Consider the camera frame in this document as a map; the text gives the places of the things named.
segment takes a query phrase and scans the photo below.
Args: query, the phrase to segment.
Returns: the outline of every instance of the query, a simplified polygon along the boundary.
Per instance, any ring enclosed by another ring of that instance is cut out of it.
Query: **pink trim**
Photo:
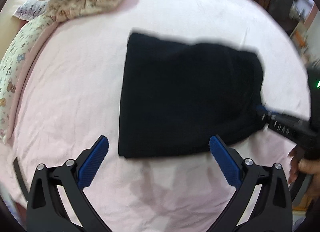
[[[15,122],[15,117],[16,117],[16,112],[17,112],[17,107],[19,104],[19,100],[20,100],[20,95],[21,95],[21,91],[24,85],[24,82],[27,78],[28,72],[32,66],[32,63],[34,61],[34,59],[36,58],[39,50],[41,49],[42,45],[44,44],[44,42],[47,40],[47,38],[49,38],[49,36],[51,35],[51,33],[57,28],[57,26],[59,25],[59,23],[54,22],[53,24],[51,24],[50,26],[48,26],[39,36],[39,38],[36,40],[34,46],[32,47],[31,51],[29,53],[26,53],[26,60],[24,62],[23,68],[20,72],[19,78],[18,78],[18,82],[16,85],[16,91],[14,93],[14,97],[12,100],[12,105],[10,108],[10,114],[9,114],[9,125],[8,125],[8,129],[7,132],[4,136],[4,143],[7,143],[7,140],[11,138],[12,133],[13,133],[13,129],[14,129],[14,122]]]

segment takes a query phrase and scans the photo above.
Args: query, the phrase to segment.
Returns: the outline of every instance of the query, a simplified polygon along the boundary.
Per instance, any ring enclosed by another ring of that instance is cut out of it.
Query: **white pillow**
[[[22,20],[33,20],[35,17],[44,13],[47,3],[48,0],[27,0],[22,6],[17,8],[13,16]]]

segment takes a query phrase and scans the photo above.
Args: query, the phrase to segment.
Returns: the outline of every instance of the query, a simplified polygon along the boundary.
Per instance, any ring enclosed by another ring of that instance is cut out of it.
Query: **human hand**
[[[292,183],[297,179],[299,171],[305,174],[313,174],[314,176],[307,190],[307,195],[317,199],[320,196],[320,160],[302,159],[299,162],[296,158],[296,153],[297,151],[294,148],[288,155],[289,157],[293,157],[290,162],[291,170],[288,183]]]

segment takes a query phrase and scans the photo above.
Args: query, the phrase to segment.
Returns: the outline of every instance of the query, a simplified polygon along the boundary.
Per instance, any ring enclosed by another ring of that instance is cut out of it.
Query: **wall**
[[[320,58],[320,12],[318,11],[314,21],[308,30],[309,52],[316,58]]]

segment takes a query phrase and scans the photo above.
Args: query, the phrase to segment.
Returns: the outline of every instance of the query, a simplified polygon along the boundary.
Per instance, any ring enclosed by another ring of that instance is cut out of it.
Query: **mattress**
[[[29,187],[36,166],[62,165],[100,135],[110,149],[92,185],[92,206],[114,231],[201,232],[235,189],[210,153],[155,159],[118,156],[119,104],[127,39],[132,30],[186,43],[221,43],[258,52],[266,106],[308,117],[307,76],[285,32],[251,0],[124,0],[116,11],[61,24],[30,69],[16,114],[10,156],[1,179],[26,206],[12,172],[15,157]],[[289,173],[294,144],[262,130],[234,145],[243,158]],[[79,223],[63,189],[62,200]],[[248,219],[257,186],[241,222]]]

